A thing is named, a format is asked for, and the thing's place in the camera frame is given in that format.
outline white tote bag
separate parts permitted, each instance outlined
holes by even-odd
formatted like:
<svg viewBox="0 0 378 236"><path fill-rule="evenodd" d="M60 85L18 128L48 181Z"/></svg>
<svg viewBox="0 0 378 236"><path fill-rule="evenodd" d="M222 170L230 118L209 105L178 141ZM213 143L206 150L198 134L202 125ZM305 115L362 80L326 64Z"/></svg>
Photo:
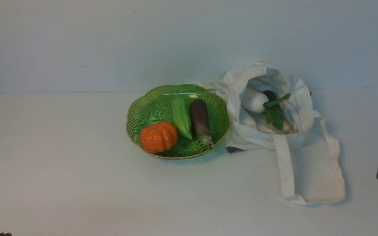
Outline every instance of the white tote bag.
<svg viewBox="0 0 378 236"><path fill-rule="evenodd" d="M233 120L226 138L228 152L261 148L276 151L285 199L299 205L335 203L344 199L345 181L338 164L339 141L327 133L324 118L313 110L309 89L302 79L264 61L256 61L252 66L230 70L222 81L194 84L227 102ZM278 97L291 93L280 105L295 133L285 135L269 130L259 122L260 118L246 112L241 106L246 87L272 90ZM314 124L315 119L320 119L320 123ZM309 133L314 126L319 126L320 132L311 136ZM304 145L307 138L313 142Z"/></svg>

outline scalloped bowl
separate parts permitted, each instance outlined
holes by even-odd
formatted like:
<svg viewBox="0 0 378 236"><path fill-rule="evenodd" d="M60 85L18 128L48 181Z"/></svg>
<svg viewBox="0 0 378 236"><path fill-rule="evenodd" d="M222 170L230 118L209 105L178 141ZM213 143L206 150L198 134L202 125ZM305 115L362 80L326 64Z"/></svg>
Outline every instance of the scalloped bowl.
<svg viewBox="0 0 378 236"><path fill-rule="evenodd" d="M196 85L163 85L149 91L144 97L137 99L128 110L126 133L135 145L142 150L139 135L152 124L171 119L171 101L177 96L203 99L207 105L208 120L213 142L218 144L230 130L231 119L224 100ZM150 155L166 159L188 159L198 157L211 149L201 143L194 135L192 140L179 136L177 144L170 150Z"/></svg>

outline toy pumpkin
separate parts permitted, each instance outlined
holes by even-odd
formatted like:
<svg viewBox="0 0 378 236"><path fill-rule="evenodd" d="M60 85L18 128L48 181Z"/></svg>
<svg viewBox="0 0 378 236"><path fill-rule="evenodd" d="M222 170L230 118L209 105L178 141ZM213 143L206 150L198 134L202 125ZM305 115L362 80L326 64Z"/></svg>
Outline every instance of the toy pumpkin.
<svg viewBox="0 0 378 236"><path fill-rule="evenodd" d="M177 130L170 122L153 124L141 131L141 143L152 154L170 150L177 143Z"/></svg>

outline eggplant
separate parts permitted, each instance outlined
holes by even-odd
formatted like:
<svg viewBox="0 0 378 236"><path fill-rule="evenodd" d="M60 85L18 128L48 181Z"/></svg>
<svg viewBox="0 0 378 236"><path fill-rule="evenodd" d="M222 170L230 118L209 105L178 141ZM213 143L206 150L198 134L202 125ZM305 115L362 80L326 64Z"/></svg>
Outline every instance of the eggplant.
<svg viewBox="0 0 378 236"><path fill-rule="evenodd" d="M196 133L196 136L199 137L201 143L213 148L213 138L210 132L210 125L208 122L208 111L207 105L204 100L196 99L190 105L190 117L192 120L192 127Z"/></svg>

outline white tabletop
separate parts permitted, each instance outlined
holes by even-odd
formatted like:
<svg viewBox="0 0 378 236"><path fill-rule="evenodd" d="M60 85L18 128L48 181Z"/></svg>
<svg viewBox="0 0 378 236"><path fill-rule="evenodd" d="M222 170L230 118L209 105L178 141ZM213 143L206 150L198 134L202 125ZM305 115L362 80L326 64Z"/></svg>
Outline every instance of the white tabletop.
<svg viewBox="0 0 378 236"><path fill-rule="evenodd" d="M125 132L143 94L0 94L0 232L14 236L378 236L378 89L312 91L347 197L280 193L275 153L162 160Z"/></svg>

